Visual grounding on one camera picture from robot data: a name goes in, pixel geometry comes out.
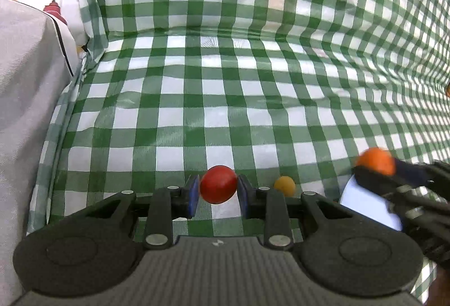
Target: white and green checkered fabric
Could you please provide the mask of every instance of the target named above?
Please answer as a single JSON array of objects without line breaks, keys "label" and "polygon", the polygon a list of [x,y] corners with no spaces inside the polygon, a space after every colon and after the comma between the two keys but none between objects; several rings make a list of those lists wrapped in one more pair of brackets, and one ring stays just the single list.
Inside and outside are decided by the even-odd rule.
[{"label": "white and green checkered fabric", "polygon": [[[412,162],[450,156],[450,0],[79,1],[91,38],[84,81],[59,157],[44,160],[53,175],[37,183],[50,188],[50,221],[217,164],[335,199],[370,146]],[[236,197],[201,201],[174,230],[261,233],[239,215]]]},{"label": "white and green checkered fabric", "polygon": [[78,96],[78,89],[82,77],[81,71],[85,65],[86,57],[83,57],[73,80],[62,91],[53,111],[46,140],[44,141],[40,155],[36,185],[31,197],[27,233],[40,229],[48,222],[50,211],[47,209],[50,209],[51,187],[55,178],[62,140],[64,139],[64,133],[67,130],[71,112]]}]

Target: orange ball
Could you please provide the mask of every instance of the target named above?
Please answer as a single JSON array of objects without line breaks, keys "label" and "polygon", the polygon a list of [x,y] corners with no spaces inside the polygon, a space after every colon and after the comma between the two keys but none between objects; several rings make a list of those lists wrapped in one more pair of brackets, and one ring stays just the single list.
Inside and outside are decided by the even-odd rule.
[{"label": "orange ball", "polygon": [[379,147],[371,147],[364,151],[359,156],[356,165],[361,165],[386,176],[395,174],[394,158],[389,151]]},{"label": "orange ball", "polygon": [[295,182],[289,176],[281,176],[274,184],[274,188],[281,191],[285,197],[293,197],[295,195]]}]

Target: yellow ball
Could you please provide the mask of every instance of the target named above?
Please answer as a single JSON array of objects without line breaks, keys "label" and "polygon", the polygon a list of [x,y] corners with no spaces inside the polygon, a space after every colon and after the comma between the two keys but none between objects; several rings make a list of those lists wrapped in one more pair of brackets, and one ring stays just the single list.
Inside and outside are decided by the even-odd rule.
[{"label": "yellow ball", "polygon": [[274,184],[274,188],[281,191],[285,197],[293,197],[295,195],[295,182],[289,176],[281,176]]}]

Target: screw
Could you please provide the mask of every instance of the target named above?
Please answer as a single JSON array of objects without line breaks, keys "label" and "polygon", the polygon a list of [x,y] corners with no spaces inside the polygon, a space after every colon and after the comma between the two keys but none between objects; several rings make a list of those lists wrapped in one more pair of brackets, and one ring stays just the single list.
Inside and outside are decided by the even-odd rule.
[{"label": "screw", "polygon": [[167,236],[162,233],[152,233],[145,237],[145,242],[154,246],[164,245],[168,240]]},{"label": "screw", "polygon": [[291,243],[291,239],[285,235],[273,235],[269,238],[269,242],[278,248],[285,247]]}]

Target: cherry tomato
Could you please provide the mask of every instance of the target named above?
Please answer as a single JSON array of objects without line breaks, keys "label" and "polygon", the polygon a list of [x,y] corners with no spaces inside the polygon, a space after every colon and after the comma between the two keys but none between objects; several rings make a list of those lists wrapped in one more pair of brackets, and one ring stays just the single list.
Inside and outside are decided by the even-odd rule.
[{"label": "cherry tomato", "polygon": [[229,167],[210,168],[200,182],[200,194],[206,202],[219,204],[229,200],[236,191],[238,177]]}]

